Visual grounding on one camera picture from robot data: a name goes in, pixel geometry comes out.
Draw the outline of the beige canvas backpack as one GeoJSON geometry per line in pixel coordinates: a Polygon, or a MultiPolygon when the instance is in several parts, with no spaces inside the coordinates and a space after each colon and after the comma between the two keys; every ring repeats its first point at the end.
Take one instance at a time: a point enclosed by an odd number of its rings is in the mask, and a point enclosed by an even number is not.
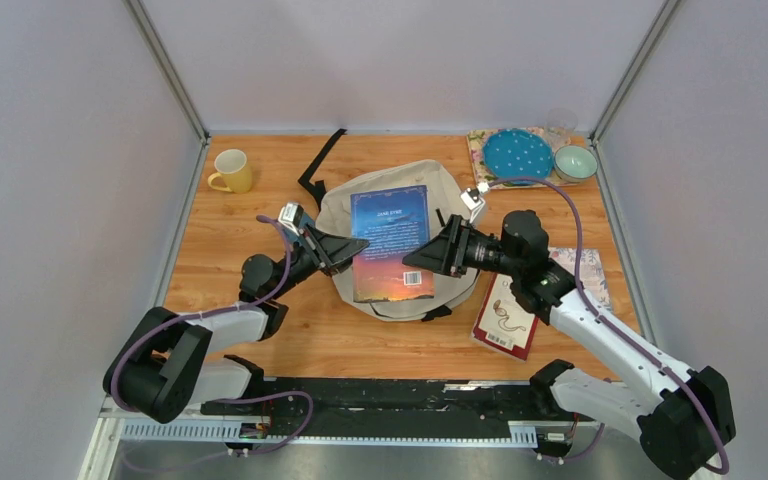
{"type": "MultiPolygon", "coordinates": [[[[351,236],[352,194],[413,185],[427,187],[430,240],[443,229],[451,215],[469,217],[469,210],[460,198],[462,190],[454,176],[440,162],[432,159],[363,173],[333,188],[315,180],[314,174],[344,133],[338,130],[332,134],[298,179],[299,185],[311,195],[319,209],[314,220],[317,229],[338,236],[351,236]]],[[[456,278],[432,274],[435,287],[433,298],[401,302],[355,302],[352,264],[345,272],[334,275],[333,282],[344,302],[378,320],[427,322],[451,315],[454,308],[473,293],[478,278],[478,272],[473,268],[456,278]]]]}

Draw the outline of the blue sunset cover book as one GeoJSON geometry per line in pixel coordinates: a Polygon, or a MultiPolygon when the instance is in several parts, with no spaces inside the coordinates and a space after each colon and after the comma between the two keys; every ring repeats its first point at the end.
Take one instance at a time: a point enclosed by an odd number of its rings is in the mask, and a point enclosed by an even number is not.
{"type": "Polygon", "coordinates": [[[403,258],[430,240],[427,187],[354,193],[350,196],[351,236],[369,245],[352,260],[357,303],[431,299],[433,274],[403,264],[403,258]]]}

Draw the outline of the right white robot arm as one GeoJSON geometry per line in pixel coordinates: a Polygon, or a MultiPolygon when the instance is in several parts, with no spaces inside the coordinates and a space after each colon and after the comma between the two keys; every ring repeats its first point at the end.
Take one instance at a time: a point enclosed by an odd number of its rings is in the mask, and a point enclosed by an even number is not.
{"type": "Polygon", "coordinates": [[[672,358],[598,305],[580,279],[550,257],[535,212],[513,211],[501,235],[486,235],[458,215],[405,265],[461,276],[470,268],[510,277],[516,302],[584,346],[621,379],[592,377],[555,360],[532,379],[530,404],[542,418],[580,413],[637,440],[673,479],[688,479],[713,457],[729,470],[726,445],[736,435],[729,385],[712,367],[694,370],[672,358]]]}

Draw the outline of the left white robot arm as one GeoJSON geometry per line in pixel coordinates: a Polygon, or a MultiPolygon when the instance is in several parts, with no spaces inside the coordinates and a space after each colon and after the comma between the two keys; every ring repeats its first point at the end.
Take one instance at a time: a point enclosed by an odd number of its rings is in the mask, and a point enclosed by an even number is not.
{"type": "Polygon", "coordinates": [[[239,299],[228,307],[176,313],[149,309],[112,361],[102,381],[116,404],[166,424],[186,407],[227,400],[243,415],[264,405],[265,387],[254,378],[260,367],[228,355],[208,361],[212,353],[274,336],[288,312],[279,298],[317,272],[345,271],[368,248],[365,239],[301,228],[295,241],[279,231],[285,255],[280,260],[257,254],[242,265],[239,299]]]}

